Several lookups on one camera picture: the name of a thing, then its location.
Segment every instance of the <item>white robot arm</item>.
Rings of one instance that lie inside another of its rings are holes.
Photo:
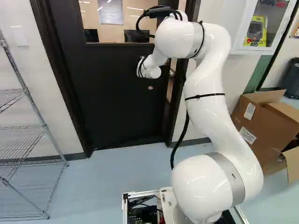
[[[227,110],[221,73],[231,48],[228,32],[216,24],[188,22],[181,14],[182,21],[170,15],[160,24],[154,52],[139,62],[137,76],[158,78],[158,66],[168,58],[197,62],[183,88],[186,107],[191,122],[216,150],[176,165],[172,187],[179,207],[193,223],[214,223],[224,210],[259,193],[263,172]]]

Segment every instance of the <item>wall switch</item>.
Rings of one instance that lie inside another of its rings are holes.
[[[19,47],[26,47],[28,46],[28,41],[25,36],[25,33],[23,31],[22,26],[10,26],[13,35],[14,35],[14,40]]]

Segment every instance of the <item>glass cabinet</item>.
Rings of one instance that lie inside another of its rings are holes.
[[[219,24],[232,38],[232,54],[274,54],[296,0],[224,0]]]

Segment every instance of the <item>shelf rack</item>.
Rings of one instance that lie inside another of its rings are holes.
[[[68,163],[35,105],[1,30],[0,47],[21,85],[20,89],[0,90],[0,113],[26,96],[40,120],[40,125],[34,126],[0,126],[0,221],[48,219],[49,204]],[[26,158],[44,135],[61,159],[29,161]]]
[[[24,89],[0,90],[0,113],[22,99],[25,93]]]

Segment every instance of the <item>trash can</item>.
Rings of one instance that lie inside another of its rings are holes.
[[[299,99],[299,57],[289,61],[279,87],[286,89],[286,97]]]

